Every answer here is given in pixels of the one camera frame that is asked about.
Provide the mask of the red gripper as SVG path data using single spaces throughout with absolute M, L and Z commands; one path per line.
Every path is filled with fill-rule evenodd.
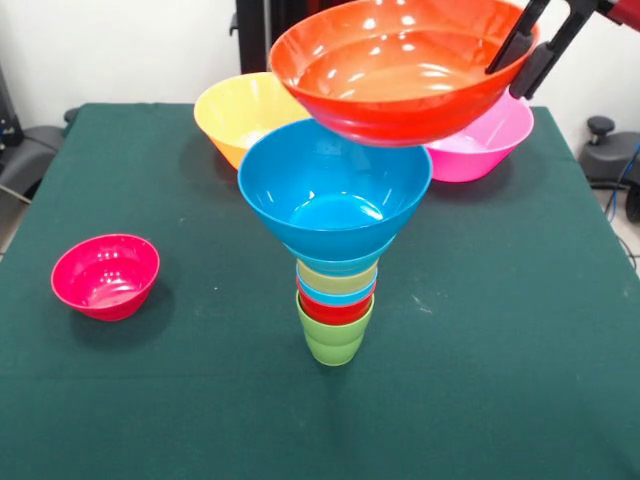
M 530 0 L 486 68 L 493 74 L 524 55 L 533 43 L 533 28 L 549 0 Z M 640 0 L 567 1 L 569 14 L 550 41 L 538 45 L 511 83 L 514 98 L 531 100 L 586 22 L 598 12 L 619 25 L 640 26 Z

